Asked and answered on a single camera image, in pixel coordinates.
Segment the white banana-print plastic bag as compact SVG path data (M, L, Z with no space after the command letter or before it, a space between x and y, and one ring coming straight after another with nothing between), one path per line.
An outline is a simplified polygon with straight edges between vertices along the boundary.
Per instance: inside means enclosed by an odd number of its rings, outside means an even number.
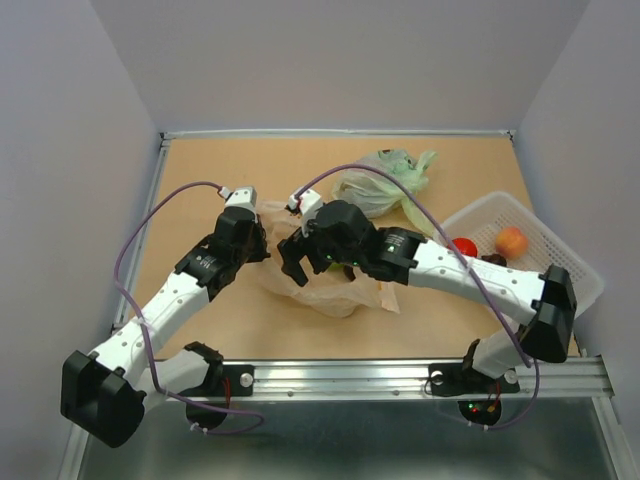
M285 204L280 201L261 200L257 212L271 254L270 258L252 266L254 280L262 288L329 317L348 317L360 306L396 314L400 312L394 286L363 273L354 272L354 281L349 281L344 273L329 270L316 276L309 262L303 261L308 283L303 287L298 286L281 271L282 258L277 243L294 233L300 221L287 212Z

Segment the orange fruit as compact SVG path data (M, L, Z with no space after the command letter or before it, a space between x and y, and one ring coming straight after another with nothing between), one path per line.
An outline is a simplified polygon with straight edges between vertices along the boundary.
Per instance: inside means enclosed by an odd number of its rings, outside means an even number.
M452 242L463 255L474 258L478 256L478 248L471 239L466 237L457 237L454 238Z

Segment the dark plum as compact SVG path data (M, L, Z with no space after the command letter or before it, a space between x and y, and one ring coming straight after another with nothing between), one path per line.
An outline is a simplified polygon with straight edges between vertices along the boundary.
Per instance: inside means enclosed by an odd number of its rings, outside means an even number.
M482 255L480 257L480 259L482 261L494 264L494 265L498 265L498 266L502 266L502 267L507 267L508 263L505 257L501 256L498 253L494 253L494 254L490 254L490 255Z
M355 273L354 273L354 270L353 270L353 268L352 268L352 267L350 267L350 266L345 266L345 267L343 268L343 273L344 273L345 277L346 277L349 281L354 281L354 280L355 280L355 278L356 278Z

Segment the red yellow peach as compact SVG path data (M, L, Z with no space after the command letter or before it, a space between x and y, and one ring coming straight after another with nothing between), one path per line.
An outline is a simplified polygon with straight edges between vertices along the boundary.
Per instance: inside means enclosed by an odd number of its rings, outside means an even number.
M527 252L529 240L519 228L507 227L497 234L494 245L498 254L506 259L515 260Z

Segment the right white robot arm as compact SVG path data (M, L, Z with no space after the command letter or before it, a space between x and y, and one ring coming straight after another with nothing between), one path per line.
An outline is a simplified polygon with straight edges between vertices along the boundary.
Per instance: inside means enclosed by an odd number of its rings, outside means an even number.
M569 272L551 265L522 271L462 255L400 227L377 228L355 205L335 200L290 199L286 210L299 227L278 244L282 271L299 286L308 277L345 265L386 283L429 288L484 304L504 325L471 343L459 363L432 366L431 391L453 397L485 393L529 360L567 360L577 300Z

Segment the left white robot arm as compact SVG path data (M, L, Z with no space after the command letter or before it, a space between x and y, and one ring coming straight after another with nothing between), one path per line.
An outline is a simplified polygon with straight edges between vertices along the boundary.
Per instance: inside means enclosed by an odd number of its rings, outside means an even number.
M75 351L65 360L62 416L116 448L133 435L148 411L167 398L195 392L220 399L206 406L213 421L198 429L207 432L219 426L229 413L235 384L224 373L222 355L200 342L164 362L155 362L153 352L233 282L244 264L267 256L255 209L226 206L213 233L177 263L140 316L91 353Z

